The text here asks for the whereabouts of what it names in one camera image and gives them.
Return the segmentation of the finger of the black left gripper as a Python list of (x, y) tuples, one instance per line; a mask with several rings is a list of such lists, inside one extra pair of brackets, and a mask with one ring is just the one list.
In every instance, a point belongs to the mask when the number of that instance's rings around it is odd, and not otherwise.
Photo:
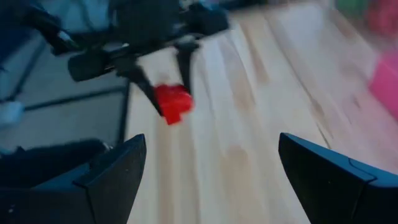
[(199, 47), (200, 45), (196, 42), (184, 42), (177, 43), (175, 45), (175, 48), (177, 49), (176, 58), (178, 69), (180, 70), (183, 86), (189, 94), (192, 93), (190, 78), (192, 55)]
[(127, 78), (135, 83), (146, 95), (160, 116), (163, 115), (155, 95), (155, 89), (146, 76), (144, 69), (134, 58), (119, 58), (116, 60), (117, 76)]

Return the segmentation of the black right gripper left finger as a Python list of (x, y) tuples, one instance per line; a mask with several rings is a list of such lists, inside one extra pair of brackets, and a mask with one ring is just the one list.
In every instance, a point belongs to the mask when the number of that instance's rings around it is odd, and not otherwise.
[(127, 223), (146, 163), (143, 134), (1, 153), (1, 223)]

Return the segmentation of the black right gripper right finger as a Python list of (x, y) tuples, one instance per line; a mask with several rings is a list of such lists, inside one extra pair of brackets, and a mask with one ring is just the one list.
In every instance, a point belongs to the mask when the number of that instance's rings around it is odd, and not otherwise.
[(289, 133), (278, 153), (311, 223), (397, 224), (397, 175)]

